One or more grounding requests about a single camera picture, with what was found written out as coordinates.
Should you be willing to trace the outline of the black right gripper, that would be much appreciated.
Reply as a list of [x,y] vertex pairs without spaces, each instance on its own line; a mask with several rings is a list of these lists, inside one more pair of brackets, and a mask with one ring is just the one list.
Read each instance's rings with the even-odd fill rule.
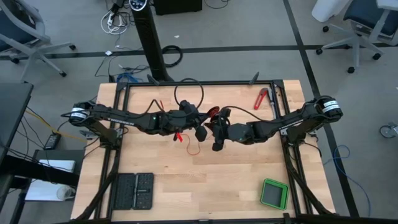
[[211,123],[206,124],[206,129],[213,133],[215,137],[215,141],[212,145],[213,151],[220,151],[223,149],[224,141],[229,139],[228,136],[228,128],[230,126],[229,116],[231,110],[230,109],[221,109],[217,114],[214,115],[211,119]]

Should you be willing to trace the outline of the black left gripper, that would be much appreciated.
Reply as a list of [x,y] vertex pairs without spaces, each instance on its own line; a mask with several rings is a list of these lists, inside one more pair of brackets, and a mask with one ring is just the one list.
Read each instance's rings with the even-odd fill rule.
[[[211,114],[209,113],[200,113],[195,105],[189,103],[187,100],[183,100],[180,102],[180,110],[182,110],[186,117],[185,117],[185,125],[183,126],[183,130],[186,129],[194,129],[195,130],[195,137],[199,142],[203,142],[207,136],[207,130],[202,123],[211,118]],[[210,125],[211,120],[206,120],[203,125]]]

